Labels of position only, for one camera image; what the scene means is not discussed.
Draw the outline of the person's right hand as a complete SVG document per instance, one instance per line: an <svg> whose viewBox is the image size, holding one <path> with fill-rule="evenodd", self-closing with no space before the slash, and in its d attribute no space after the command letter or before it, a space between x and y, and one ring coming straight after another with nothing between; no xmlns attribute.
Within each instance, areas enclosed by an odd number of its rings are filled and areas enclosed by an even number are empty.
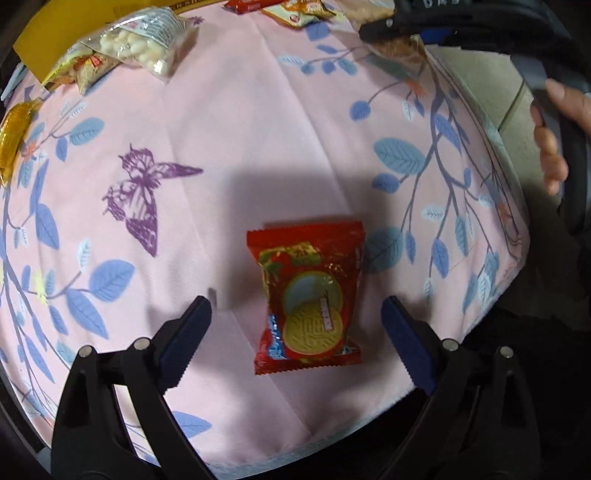
<svg viewBox="0 0 591 480"><path fill-rule="evenodd" d="M590 98L580 90L570 88L553 79L546 81L546 91L558 111L577 123L589 136L591 129ZM535 103L530 106L530 114L535 125L533 135L539 148L545 189L550 195L557 195L561 184L568 177L569 168L565 158L559 153L556 136L546 126L541 110Z"/></svg>

